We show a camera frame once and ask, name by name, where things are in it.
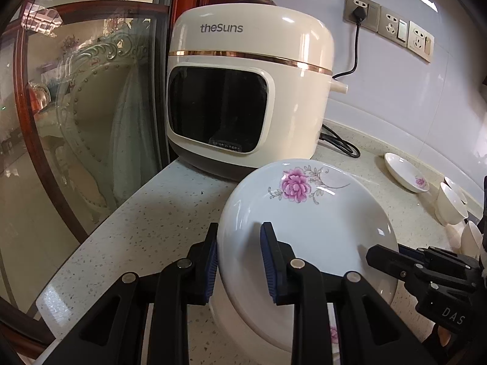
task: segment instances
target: white rice cooker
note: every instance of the white rice cooker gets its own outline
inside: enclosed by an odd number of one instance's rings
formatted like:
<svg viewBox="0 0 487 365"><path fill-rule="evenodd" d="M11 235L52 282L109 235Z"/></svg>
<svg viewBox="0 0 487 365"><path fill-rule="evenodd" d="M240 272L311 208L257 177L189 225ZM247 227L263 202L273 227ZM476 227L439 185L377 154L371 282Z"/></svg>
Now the white rice cooker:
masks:
<svg viewBox="0 0 487 365"><path fill-rule="evenodd" d="M176 153L240 180L313 156L332 80L333 38L318 19L271 0L183 13L167 62L166 127Z"/></svg>

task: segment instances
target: countertop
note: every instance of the countertop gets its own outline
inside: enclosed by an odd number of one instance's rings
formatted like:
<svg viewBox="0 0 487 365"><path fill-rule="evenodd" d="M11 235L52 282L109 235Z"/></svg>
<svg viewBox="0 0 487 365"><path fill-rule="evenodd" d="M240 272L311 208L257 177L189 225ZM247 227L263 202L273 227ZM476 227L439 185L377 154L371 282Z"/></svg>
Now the countertop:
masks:
<svg viewBox="0 0 487 365"><path fill-rule="evenodd" d="M392 178L383 157L361 152L352 159L319 145L313 159L363 183L387 213L398 243L457 251L464 223L443 227L437 221L438 189L431 185L427 193L411 193ZM186 256L193 243L203 240L209 224L218 222L235 186L179 160L158 173L92 233L38 297L37 307L54 336L62 338L123 273L157 273ZM416 313L415 304L399 282L392 307L422 340L432 323ZM208 306L189 307L188 334L192 363L255 363L218 330Z"/></svg>

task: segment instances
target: electrical outlet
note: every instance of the electrical outlet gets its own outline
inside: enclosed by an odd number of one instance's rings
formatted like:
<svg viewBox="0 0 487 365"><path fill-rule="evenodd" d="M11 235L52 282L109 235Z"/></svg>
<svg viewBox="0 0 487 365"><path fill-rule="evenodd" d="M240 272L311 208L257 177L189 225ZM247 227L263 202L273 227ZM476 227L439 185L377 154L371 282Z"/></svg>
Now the electrical outlet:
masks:
<svg viewBox="0 0 487 365"><path fill-rule="evenodd" d="M408 49L431 63L434 37L414 22L409 22Z"/></svg>
<svg viewBox="0 0 487 365"><path fill-rule="evenodd" d="M377 32L379 28L380 5L371 0L345 0L345 11L343 19L355 23L352 12L357 7L362 7L367 12L367 17L361 23L362 27Z"/></svg>
<svg viewBox="0 0 487 365"><path fill-rule="evenodd" d="M386 7L380 7L378 33L403 47L408 46L408 22Z"/></svg>

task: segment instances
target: power cord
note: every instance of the power cord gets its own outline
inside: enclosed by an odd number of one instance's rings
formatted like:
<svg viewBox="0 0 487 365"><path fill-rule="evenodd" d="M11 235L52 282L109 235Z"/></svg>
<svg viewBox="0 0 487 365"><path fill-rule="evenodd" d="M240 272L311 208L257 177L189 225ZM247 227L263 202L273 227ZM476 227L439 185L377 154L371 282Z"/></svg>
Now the power cord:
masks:
<svg viewBox="0 0 487 365"><path fill-rule="evenodd" d="M367 12L363 7L357 7L352 12L353 17L355 18L355 22L357 23L357 30L355 32L355 63L354 67L350 71L341 72L340 74L333 75L333 79L337 79L339 77L343 77L344 75L349 75L355 72L357 69L357 64L359 62L359 30L362 22L367 17Z"/></svg>
<svg viewBox="0 0 487 365"><path fill-rule="evenodd" d="M333 79L337 79L339 77L343 77L344 75L349 75L355 72L357 69L357 64L359 62L359 30L362 22L364 19L367 17L367 12L363 7L357 7L355 10L352 12L353 17L355 18L355 21L357 23L357 30L355 32L355 63L354 67L350 71L346 72L341 72L340 74L335 74L333 75ZM332 129L330 129L326 125L321 126L322 129L327 130L328 132L331 133L331 135L326 134L326 133L320 133L320 140L327 141L330 144L334 145L337 147L340 151L342 151L345 155L348 155L350 158L359 158L360 157L360 151L357 147L355 147L351 142L348 142L344 139L342 139L338 134L333 132Z"/></svg>
<svg viewBox="0 0 487 365"><path fill-rule="evenodd" d="M342 139L338 134L333 132L333 130L326 125L322 125L321 128L329 131L331 135L321 132L320 140L329 142L350 158L360 157L359 149L355 147L351 142Z"/></svg>

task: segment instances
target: copper trim stripe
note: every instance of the copper trim stripe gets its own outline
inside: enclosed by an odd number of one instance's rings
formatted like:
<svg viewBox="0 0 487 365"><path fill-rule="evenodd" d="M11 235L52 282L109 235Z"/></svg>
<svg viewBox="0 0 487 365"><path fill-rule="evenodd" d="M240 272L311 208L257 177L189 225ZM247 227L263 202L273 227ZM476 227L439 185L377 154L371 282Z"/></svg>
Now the copper trim stripe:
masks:
<svg viewBox="0 0 487 365"><path fill-rule="evenodd" d="M317 72L319 74L332 75L332 71L319 67L314 64L298 62L297 60L286 59L282 57L261 55L257 53L235 52L233 50L176 50L169 52L169 56L227 56L227 57L241 57L244 59L262 60L263 62L271 62L277 64L289 65L297 67L302 70Z"/></svg>

